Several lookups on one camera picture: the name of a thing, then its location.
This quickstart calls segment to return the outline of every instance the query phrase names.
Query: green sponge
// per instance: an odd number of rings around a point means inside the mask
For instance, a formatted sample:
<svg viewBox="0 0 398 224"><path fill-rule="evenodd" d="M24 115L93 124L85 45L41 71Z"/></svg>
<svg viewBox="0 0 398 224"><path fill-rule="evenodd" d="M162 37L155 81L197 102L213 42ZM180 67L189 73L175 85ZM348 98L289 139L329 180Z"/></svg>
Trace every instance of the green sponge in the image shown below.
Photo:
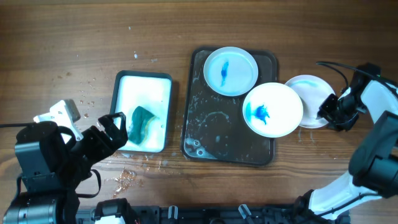
<svg viewBox="0 0 398 224"><path fill-rule="evenodd" d="M132 124L127 132L129 140L134 144L141 144L148 135L149 123L155 118L151 112L138 106L132 113Z"/></svg>

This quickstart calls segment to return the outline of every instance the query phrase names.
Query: white bowl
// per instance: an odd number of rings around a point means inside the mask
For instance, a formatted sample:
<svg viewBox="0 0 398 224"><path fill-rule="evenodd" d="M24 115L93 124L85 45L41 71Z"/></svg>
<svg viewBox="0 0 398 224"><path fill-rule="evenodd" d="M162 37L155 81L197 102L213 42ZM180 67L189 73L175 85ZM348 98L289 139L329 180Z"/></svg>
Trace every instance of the white bowl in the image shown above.
<svg viewBox="0 0 398 224"><path fill-rule="evenodd" d="M317 119L320 105L330 94L335 94L327 82L313 75L299 75L291 78L285 85L291 87L303 102L301 127L320 128L328 124L325 118Z"/></svg>
<svg viewBox="0 0 398 224"><path fill-rule="evenodd" d="M237 47L223 47L206 59L203 74L215 92L224 96L239 96L256 84L259 69L247 51Z"/></svg>
<svg viewBox="0 0 398 224"><path fill-rule="evenodd" d="M300 124L303 104L290 87L281 83L264 83L249 92L242 111L246 124L255 133L278 138L291 133Z"/></svg>

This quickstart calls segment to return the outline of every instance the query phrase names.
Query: tray rim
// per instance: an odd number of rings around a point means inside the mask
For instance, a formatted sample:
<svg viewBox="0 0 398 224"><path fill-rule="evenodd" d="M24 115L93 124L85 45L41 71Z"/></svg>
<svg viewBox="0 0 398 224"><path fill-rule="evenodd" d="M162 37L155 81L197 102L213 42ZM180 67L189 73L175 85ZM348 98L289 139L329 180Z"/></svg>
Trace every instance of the tray rim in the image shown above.
<svg viewBox="0 0 398 224"><path fill-rule="evenodd" d="M167 143L167 132L169 130L169 118L170 118L170 109L172 105L172 93L173 93L173 80L171 75L167 73L155 73L155 72L140 72L140 71L131 71L131 70L121 70L116 75L114 79L114 87L113 87L113 94L112 94L112 102L111 102L111 109L110 114L114 114L116 109L116 102L118 101L118 93L119 93L119 85L120 79L124 76L136 76L136 77L151 77L151 78L166 78L170 80L170 96L169 96L169 106L167 108L167 118L166 118L166 133L164 136L164 147L159 152L150 152L150 153L160 153L166 148ZM145 152L145 151L134 151L134 150L120 150L122 152Z"/></svg>
<svg viewBox="0 0 398 224"><path fill-rule="evenodd" d="M189 96L190 96L190 90L191 90L191 84L192 84L192 80L193 80L193 64L195 61L195 57L196 54L203 51L203 50L207 50L207 51L215 51L219 48L222 48L223 46L201 46L197 49L195 49L192 53L191 56L191 63L190 63L190 69L189 69L189 78L188 78L188 83L187 83L187 93L185 95L185 109L184 109L184 117L183 117L183 123L182 123L182 129L181 129L181 136L180 136L180 151L182 152L182 154L192 160L192 161L197 161L197 162L229 162L232 164L239 164L239 165L247 165L247 166L253 166L253 167L262 167L265 166L269 163L271 163L274 160L275 157L275 148L276 148L276 143L275 143L275 139L274 138L270 138L270 147L273 148L273 150L270 150L270 158L268 160L266 160L265 162L262 163L252 163L252 162L238 162L238 161L229 161L229 160L222 160L222 159L207 159L207 158L202 158L199 159L197 157L192 157L189 156L185 150L184 150L184 142L185 142L185 130L187 128L187 118L188 118L188 107L189 107ZM266 55L269 57L269 59L271 60L271 63L273 63L275 66L272 68L272 74L275 76L275 82L278 82L278 72L279 72L279 64L278 64L278 60L276 59L275 55L270 51L270 50L251 50L251 49L244 49L243 50L249 52L249 54L251 55Z"/></svg>

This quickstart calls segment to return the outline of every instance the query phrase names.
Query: wood grain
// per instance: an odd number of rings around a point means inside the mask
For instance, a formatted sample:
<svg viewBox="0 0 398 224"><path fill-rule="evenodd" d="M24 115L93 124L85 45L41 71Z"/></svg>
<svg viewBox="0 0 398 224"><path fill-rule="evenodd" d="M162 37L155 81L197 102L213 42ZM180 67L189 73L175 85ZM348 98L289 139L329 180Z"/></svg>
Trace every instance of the wood grain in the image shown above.
<svg viewBox="0 0 398 224"><path fill-rule="evenodd" d="M202 45L268 49L278 58L281 83L314 74L336 92L343 80L316 66L317 60L372 62L382 67L382 76L397 81L397 10L394 1L0 6L0 123L32 121L57 101L71 98L88 115L77 122L84 130L109 113L117 72L169 73L178 92L173 95L167 148L152 158L116 154L96 164L103 188L96 198L81 200L81 207L112 198L119 187L112 178L124 169L136 172L135 181L142 182L117 194L132 205L292 203L347 169L372 127L369 116L362 116L347 133L297 128L277 140L276 157L266 167L190 162L180 153L179 141L191 53ZM344 72L352 77L351 71ZM14 155L18 130L0 130L1 214L21 172ZM95 185L89 179L77 191L94 192ZM397 202L395 197L361 205L352 210L353 223L395 223Z"/></svg>

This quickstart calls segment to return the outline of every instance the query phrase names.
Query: wooden table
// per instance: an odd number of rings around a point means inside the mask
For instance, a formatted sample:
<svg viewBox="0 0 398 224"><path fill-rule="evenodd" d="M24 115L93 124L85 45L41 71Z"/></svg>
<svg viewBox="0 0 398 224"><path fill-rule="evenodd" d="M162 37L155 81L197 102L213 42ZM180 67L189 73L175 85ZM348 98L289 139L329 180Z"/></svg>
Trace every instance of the wooden table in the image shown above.
<svg viewBox="0 0 398 224"><path fill-rule="evenodd" d="M314 74L336 92L343 79L315 65L317 60L372 62L397 81L397 10L398 3L381 1L0 6L0 123L32 121L71 98L88 116L77 122L84 130L109 113L119 71L169 73L178 91L172 98L168 146L155 155L117 154L95 165L103 188L96 198L81 200L81 207L114 196L132 205L182 207L292 203L347 170L373 125L369 116L361 116L347 133L297 128L277 140L275 160L266 167L188 161L179 142L191 53L202 45L268 49L279 60L281 83ZM352 72L344 72L351 79ZM21 171L14 155L18 130L0 130L0 214L14 196ZM121 184L113 178L124 170L137 177L116 193ZM77 191L93 193L94 186L92 178ZM352 222L396 223L397 203L394 197L358 206Z"/></svg>

